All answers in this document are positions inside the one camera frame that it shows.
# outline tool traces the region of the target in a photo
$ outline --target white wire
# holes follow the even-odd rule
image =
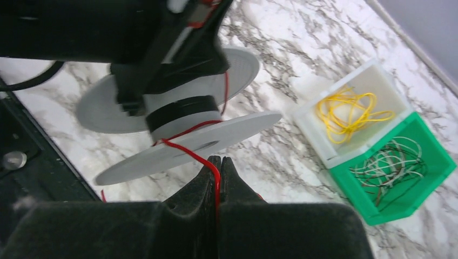
[[[397,140],[400,139],[407,140],[413,143],[416,146],[417,150],[397,142]],[[421,173],[412,170],[416,166],[415,163],[418,163],[421,159],[421,146],[416,141],[406,137],[394,137],[389,143],[385,145],[385,148],[390,148],[392,146],[394,146],[394,148],[396,148],[398,151],[404,150],[412,152],[416,156],[416,159],[406,160],[404,152],[399,152],[398,155],[395,155],[393,154],[395,150],[386,151],[382,149],[378,151],[371,158],[366,159],[362,167],[355,166],[354,168],[350,168],[350,171],[353,174],[355,174],[355,176],[367,176],[365,178],[356,177],[363,184],[363,186],[380,187],[382,193],[384,193],[386,189],[388,189],[388,187],[393,186],[393,183],[396,180],[400,180],[404,178],[406,175],[415,174],[421,178],[423,177]],[[390,169],[391,173],[385,172],[384,169]],[[373,179],[377,179],[379,184],[377,185],[369,182]]]

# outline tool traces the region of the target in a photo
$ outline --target black spool hub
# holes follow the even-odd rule
[[[191,114],[211,111],[218,111],[218,105],[213,96],[189,97],[167,104],[153,111],[146,117],[146,124],[148,125],[150,133],[152,133],[171,121],[178,120]]]

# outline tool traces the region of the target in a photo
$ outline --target black cable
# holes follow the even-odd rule
[[[10,91],[19,91],[24,89],[29,89],[31,87],[41,85],[42,83],[48,81],[53,76],[59,72],[59,70],[64,66],[64,62],[55,61],[52,65],[40,75],[31,78],[22,83],[17,83],[13,85],[7,85],[6,82],[0,77],[0,92],[10,92]]]

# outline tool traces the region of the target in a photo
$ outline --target black wire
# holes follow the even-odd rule
[[[41,85],[42,83],[48,81],[53,76],[59,72],[59,70],[64,65],[62,61],[55,61],[52,65],[43,73],[39,74],[38,76],[31,78],[27,81],[22,83],[7,85],[6,82],[0,77],[0,92],[10,92],[10,91],[19,91],[24,89],[29,89],[31,87]]]
[[[403,153],[405,156],[406,156],[406,159],[410,159],[408,158],[409,156],[411,156],[412,158],[414,158],[416,161],[414,162],[409,162],[408,164],[404,165],[403,167],[406,168],[408,166],[411,166],[411,169],[415,170],[416,172],[419,172],[421,175],[423,175],[423,177],[428,173],[428,165],[425,163],[425,161],[421,158],[418,158],[417,154],[414,154],[410,151],[407,151],[407,150],[404,150],[402,148],[396,148],[396,147],[393,147],[393,146],[389,146],[389,145],[386,145],[384,148],[380,149],[380,151],[382,152],[398,152],[399,154]],[[382,188],[382,186],[377,186],[377,182],[376,183],[373,183],[371,182],[373,179],[378,179],[378,178],[382,178],[382,177],[386,177],[385,175],[380,175],[380,176],[371,176],[371,175],[358,175],[356,176],[355,175],[355,178],[357,179],[361,179],[361,180],[367,180],[367,183],[368,184],[371,184],[371,185],[376,185],[376,186],[363,186],[363,187],[375,187],[375,188]],[[391,201],[389,201],[387,204],[385,204],[385,206],[383,206],[382,208],[379,208],[379,212],[382,212],[383,210],[385,210],[387,207],[389,207],[391,204],[393,204],[394,202],[396,202],[398,199],[402,198],[403,196],[405,196],[412,188],[414,188],[420,181],[422,180],[422,178],[418,178],[417,175],[405,175],[403,176],[402,178],[400,179],[396,179],[393,183],[392,183],[392,186],[388,187],[387,188],[387,191],[390,191],[394,186],[402,183],[402,182],[407,182],[407,181],[412,181],[412,185],[410,185],[407,189],[404,190],[403,193],[401,193],[400,195],[398,195],[396,198],[392,199]],[[383,198],[386,197],[386,194],[381,196],[381,197],[375,197],[375,199],[373,200],[374,203],[378,203],[380,204],[383,200]]]

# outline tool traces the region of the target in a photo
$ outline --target white marble surface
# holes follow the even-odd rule
[[[268,202],[347,203],[329,184],[290,113],[321,84],[374,57],[458,160],[458,99],[363,0],[235,0],[220,35],[224,44],[248,47],[262,60],[258,77],[229,102],[225,118],[264,110],[285,115],[273,128],[219,152],[234,159],[243,179]],[[0,70],[15,83],[46,64],[0,59]],[[106,73],[105,64],[67,63],[53,80],[17,93],[88,181],[151,144],[146,133],[98,134],[77,124],[75,103]],[[104,187],[105,194],[109,201],[164,200],[199,168],[188,164]],[[458,176],[453,174],[413,216],[366,229],[377,258],[455,258],[457,227]]]

